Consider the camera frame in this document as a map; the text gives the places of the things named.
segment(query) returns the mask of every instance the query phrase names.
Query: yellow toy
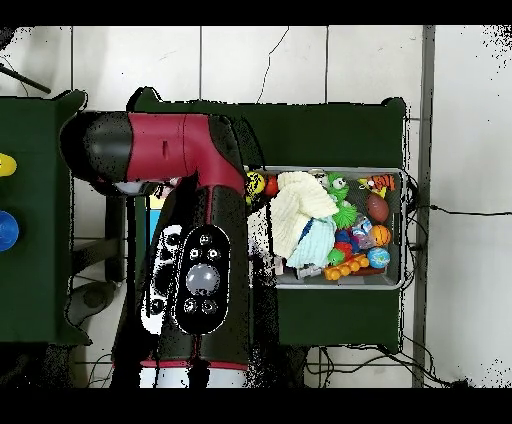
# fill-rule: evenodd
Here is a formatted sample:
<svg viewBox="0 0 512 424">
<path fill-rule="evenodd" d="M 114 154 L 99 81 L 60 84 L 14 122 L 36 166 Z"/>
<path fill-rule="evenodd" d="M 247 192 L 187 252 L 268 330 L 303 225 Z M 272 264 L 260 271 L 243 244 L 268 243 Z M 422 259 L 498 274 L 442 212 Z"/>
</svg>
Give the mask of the yellow toy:
<svg viewBox="0 0 512 424">
<path fill-rule="evenodd" d="M 256 195 L 265 189 L 265 178 L 257 172 L 250 171 L 247 173 L 247 182 L 245 183 L 245 201 L 248 205 L 252 203 Z"/>
<path fill-rule="evenodd" d="M 351 272 L 359 271 L 360 268 L 366 268 L 370 265 L 370 261 L 364 253 L 352 256 L 348 261 L 340 265 L 328 266 L 324 268 L 324 276 L 327 280 L 338 280 L 341 277 L 346 277 Z"/>
<path fill-rule="evenodd" d="M 0 177 L 9 177 L 16 171 L 16 161 L 10 156 L 0 153 Z"/>
</svg>

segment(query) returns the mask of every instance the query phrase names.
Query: blue object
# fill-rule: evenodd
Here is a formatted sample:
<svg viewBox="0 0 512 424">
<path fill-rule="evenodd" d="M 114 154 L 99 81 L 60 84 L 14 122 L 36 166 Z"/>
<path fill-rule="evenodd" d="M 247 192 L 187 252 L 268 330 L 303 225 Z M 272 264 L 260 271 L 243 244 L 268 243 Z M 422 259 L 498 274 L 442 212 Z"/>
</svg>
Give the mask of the blue object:
<svg viewBox="0 0 512 424">
<path fill-rule="evenodd" d="M 327 265 L 327 255 L 334 245 L 336 223 L 332 217 L 313 219 L 308 233 L 299 242 L 286 265 L 290 268 L 302 268 L 313 264 L 318 267 Z"/>
<path fill-rule="evenodd" d="M 156 224 L 158 224 L 158 218 L 160 217 L 160 209 L 151 209 L 149 211 L 149 237 L 153 240 L 155 234 Z"/>
<path fill-rule="evenodd" d="M 370 262 L 370 266 L 373 268 L 386 268 L 386 265 L 390 260 L 389 252 L 382 247 L 374 247 L 370 249 L 366 254 L 366 257 Z"/>
<path fill-rule="evenodd" d="M 309 230 L 311 230 L 311 226 L 313 225 L 313 218 L 311 218 L 304 229 L 302 230 L 302 234 L 300 235 L 299 242 L 304 238 L 304 236 L 309 233 Z"/>
<path fill-rule="evenodd" d="M 0 211 L 0 252 L 5 252 L 14 246 L 19 233 L 20 229 L 14 217 L 5 211 Z"/>
<path fill-rule="evenodd" d="M 361 248 L 359 247 L 359 242 L 357 241 L 357 239 L 354 237 L 351 237 L 350 244 L 352 245 L 352 253 L 359 253 Z"/>
<path fill-rule="evenodd" d="M 336 241 L 336 243 L 350 243 L 350 236 L 348 235 L 347 230 L 338 230 L 336 231 L 336 234 L 334 234 L 334 240 Z"/>
</svg>

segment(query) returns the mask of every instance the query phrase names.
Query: control button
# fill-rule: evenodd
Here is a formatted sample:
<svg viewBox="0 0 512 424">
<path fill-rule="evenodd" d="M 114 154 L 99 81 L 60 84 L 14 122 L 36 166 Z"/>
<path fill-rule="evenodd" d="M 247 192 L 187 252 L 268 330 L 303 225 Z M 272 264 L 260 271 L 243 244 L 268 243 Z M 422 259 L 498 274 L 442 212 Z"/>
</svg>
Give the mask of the control button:
<svg viewBox="0 0 512 424">
<path fill-rule="evenodd" d="M 209 234 L 202 234 L 201 237 L 199 237 L 199 243 L 201 244 L 201 246 L 210 244 L 211 242 L 212 242 L 212 236 Z"/>
<path fill-rule="evenodd" d="M 178 234 L 171 234 L 167 237 L 167 244 L 169 246 L 177 246 L 180 244 L 180 236 Z"/>
<path fill-rule="evenodd" d="M 190 259 L 192 260 L 199 258 L 200 255 L 201 251 L 199 249 L 194 248 L 190 251 Z"/>
<path fill-rule="evenodd" d="M 164 301 L 162 299 L 153 299 L 150 305 L 151 315 L 158 315 L 164 310 Z"/>
<path fill-rule="evenodd" d="M 187 274 L 186 285 L 194 296 L 209 296 L 219 288 L 220 275 L 211 265 L 194 265 Z"/>
<path fill-rule="evenodd" d="M 208 259 L 215 260 L 220 258 L 220 252 L 217 249 L 208 250 Z"/>
<path fill-rule="evenodd" d="M 192 298 L 185 300 L 183 309 L 187 314 L 193 314 L 197 309 L 196 301 Z"/>
<path fill-rule="evenodd" d="M 217 312 L 217 304 L 213 300 L 205 300 L 201 307 L 205 314 L 211 315 Z"/>
</svg>

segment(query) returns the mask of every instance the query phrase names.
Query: yellow object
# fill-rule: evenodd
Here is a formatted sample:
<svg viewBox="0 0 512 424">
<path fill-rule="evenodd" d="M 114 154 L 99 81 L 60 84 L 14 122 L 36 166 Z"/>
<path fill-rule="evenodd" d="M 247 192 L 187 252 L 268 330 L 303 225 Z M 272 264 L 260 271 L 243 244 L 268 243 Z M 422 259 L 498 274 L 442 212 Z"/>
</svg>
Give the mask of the yellow object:
<svg viewBox="0 0 512 424">
<path fill-rule="evenodd" d="M 163 208 L 165 198 L 159 199 L 154 194 L 149 196 L 149 208 L 153 210 L 160 210 Z"/>
<path fill-rule="evenodd" d="M 334 281 L 341 277 L 346 277 L 352 272 L 359 271 L 360 268 L 366 268 L 369 265 L 370 261 L 366 255 L 364 253 L 359 253 L 340 265 L 325 268 L 324 276 L 327 280 Z"/>
<path fill-rule="evenodd" d="M 368 184 L 368 179 L 367 178 L 359 178 L 357 180 L 358 182 L 360 182 L 362 184 L 362 186 L 364 188 L 367 188 L 368 190 L 370 190 L 372 193 L 375 193 L 375 194 L 378 194 L 380 197 L 382 197 L 384 199 L 384 196 L 386 196 L 386 189 L 387 187 L 384 186 L 382 187 L 380 190 L 377 190 L 375 188 L 372 188 L 369 184 Z"/>
<path fill-rule="evenodd" d="M 0 177 L 9 177 L 16 171 L 16 161 L 10 156 L 0 153 Z"/>
<path fill-rule="evenodd" d="M 254 196 L 255 194 L 261 193 L 263 189 L 265 188 L 265 178 L 258 174 L 257 172 L 248 172 L 247 178 L 249 181 L 247 181 L 247 194 L 249 196 Z"/>
<path fill-rule="evenodd" d="M 245 183 L 245 201 L 248 205 L 254 200 L 257 194 L 265 189 L 265 178 L 257 172 L 250 171 L 247 173 L 247 182 Z"/>
</svg>

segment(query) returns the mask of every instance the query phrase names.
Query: gray button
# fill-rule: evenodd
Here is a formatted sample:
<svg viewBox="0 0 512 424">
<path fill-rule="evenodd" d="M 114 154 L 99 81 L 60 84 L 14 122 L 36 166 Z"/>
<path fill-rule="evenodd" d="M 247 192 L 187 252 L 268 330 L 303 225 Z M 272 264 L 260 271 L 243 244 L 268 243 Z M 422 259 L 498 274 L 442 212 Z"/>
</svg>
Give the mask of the gray button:
<svg viewBox="0 0 512 424">
<path fill-rule="evenodd" d="M 190 259 L 192 260 L 199 258 L 200 255 L 201 251 L 199 249 L 194 248 L 190 251 Z"/>
<path fill-rule="evenodd" d="M 193 314 L 197 309 L 196 301 L 192 298 L 185 300 L 183 309 L 187 314 Z"/>
<path fill-rule="evenodd" d="M 209 234 L 203 234 L 201 237 L 199 237 L 199 243 L 201 246 L 204 246 L 206 244 L 210 244 L 212 242 L 212 236 Z"/>
<path fill-rule="evenodd" d="M 194 265 L 187 274 L 186 284 L 194 296 L 210 296 L 219 288 L 220 275 L 211 265 Z"/>
<path fill-rule="evenodd" d="M 201 309 L 205 314 L 214 314 L 215 312 L 217 312 L 217 304 L 213 300 L 207 299 L 203 302 Z"/>
<path fill-rule="evenodd" d="M 217 249 L 208 250 L 208 259 L 215 260 L 220 258 L 220 252 Z"/>
</svg>

